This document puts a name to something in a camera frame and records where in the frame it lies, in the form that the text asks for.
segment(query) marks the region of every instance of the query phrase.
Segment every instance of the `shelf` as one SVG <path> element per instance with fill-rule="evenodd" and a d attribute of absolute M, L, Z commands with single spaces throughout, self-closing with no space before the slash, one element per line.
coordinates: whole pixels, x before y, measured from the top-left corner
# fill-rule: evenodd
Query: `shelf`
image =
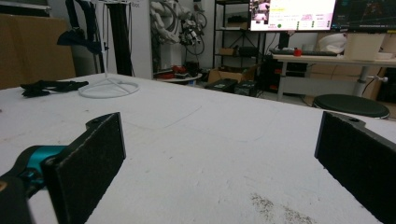
<path fill-rule="evenodd" d="M 213 61 L 212 66 L 217 67 L 220 64 L 228 64 L 238 63 L 240 67 L 250 66 L 252 64 L 257 64 L 262 55 L 263 44 L 262 44 L 262 35 L 264 32 L 252 32 L 248 29 L 237 29 L 235 27 L 226 27 L 226 18 L 227 10 L 229 5 L 243 5 L 249 4 L 249 0 L 216 0 L 214 1 L 215 7 L 215 19 L 214 19 L 214 32 L 213 32 Z M 242 9 L 248 10 L 248 7 L 241 6 Z M 218 15 L 217 9 L 221 9 L 222 13 Z M 240 56 L 240 55 L 222 55 L 218 54 L 217 49 L 221 48 L 232 48 L 234 46 L 239 47 L 254 47 L 259 50 L 258 54 L 254 56 Z"/>

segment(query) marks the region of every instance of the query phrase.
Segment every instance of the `black chair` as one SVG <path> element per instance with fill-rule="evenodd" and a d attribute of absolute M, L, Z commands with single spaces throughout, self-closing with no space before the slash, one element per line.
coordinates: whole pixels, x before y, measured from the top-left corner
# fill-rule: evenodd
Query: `black chair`
<path fill-rule="evenodd" d="M 312 106 L 376 119 L 387 119 L 389 117 L 389 109 L 386 106 L 374 100 L 353 95 L 320 95 L 315 97 Z"/>

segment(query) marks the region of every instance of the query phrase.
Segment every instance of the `black box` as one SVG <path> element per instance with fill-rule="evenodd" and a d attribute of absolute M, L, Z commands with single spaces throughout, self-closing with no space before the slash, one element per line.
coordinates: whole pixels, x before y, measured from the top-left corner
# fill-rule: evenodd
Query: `black box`
<path fill-rule="evenodd" d="M 233 89 L 238 83 L 237 80 L 231 79 L 231 78 L 224 78 L 217 80 L 213 83 L 207 84 L 205 86 L 205 89 L 212 90 L 212 91 L 224 91 L 224 92 L 230 92 L 233 93 Z"/>
<path fill-rule="evenodd" d="M 257 82 L 253 80 L 246 80 L 241 81 L 239 84 L 235 86 L 234 93 L 238 95 L 246 95 L 246 96 L 253 96 L 256 97 L 257 89 L 256 89 Z"/>

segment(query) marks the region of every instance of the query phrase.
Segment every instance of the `cardboard box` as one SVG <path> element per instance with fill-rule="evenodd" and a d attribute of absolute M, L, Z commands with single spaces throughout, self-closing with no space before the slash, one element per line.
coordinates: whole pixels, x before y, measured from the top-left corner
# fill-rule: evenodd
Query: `cardboard box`
<path fill-rule="evenodd" d="M 0 14 L 0 90 L 75 77 L 72 52 L 58 46 L 62 19 Z"/>
<path fill-rule="evenodd" d="M 220 55 L 235 55 L 235 49 L 219 49 Z"/>
<path fill-rule="evenodd" d="M 238 81 L 238 83 L 242 80 L 254 80 L 254 74 L 256 69 L 261 64 L 255 64 L 249 68 L 234 68 L 234 67 L 225 67 L 225 68 L 214 68 L 209 72 L 209 78 L 207 79 L 207 83 L 213 83 L 217 80 L 224 78 L 231 78 Z"/>
<path fill-rule="evenodd" d="M 227 27 L 239 27 L 242 30 L 248 29 L 248 23 L 246 21 L 243 22 L 228 22 Z"/>

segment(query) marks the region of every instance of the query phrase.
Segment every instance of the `floor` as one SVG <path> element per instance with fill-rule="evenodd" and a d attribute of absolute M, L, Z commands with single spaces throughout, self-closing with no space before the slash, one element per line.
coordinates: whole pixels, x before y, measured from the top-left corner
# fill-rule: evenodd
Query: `floor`
<path fill-rule="evenodd" d="M 203 88 L 205 82 L 197 83 L 197 87 Z M 260 91 L 258 96 L 262 99 L 277 101 L 277 94 L 269 91 Z M 312 97 L 304 97 L 301 95 L 283 95 L 282 102 L 294 105 L 312 106 Z M 396 105 L 395 104 L 384 104 L 390 110 L 389 120 L 396 121 Z"/>

